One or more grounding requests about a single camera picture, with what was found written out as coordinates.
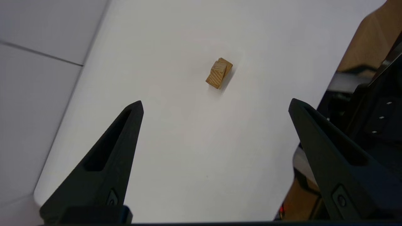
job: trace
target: white tile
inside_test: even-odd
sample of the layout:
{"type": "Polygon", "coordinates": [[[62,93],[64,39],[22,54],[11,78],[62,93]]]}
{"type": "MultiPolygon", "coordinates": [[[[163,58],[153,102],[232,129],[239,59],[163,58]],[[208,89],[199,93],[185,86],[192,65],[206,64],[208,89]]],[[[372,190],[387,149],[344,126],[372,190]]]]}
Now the white tile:
{"type": "Polygon", "coordinates": [[[0,45],[0,206],[33,192],[80,69],[0,45]]]}
{"type": "Polygon", "coordinates": [[[83,64],[107,0],[2,0],[0,39],[83,64]]]}

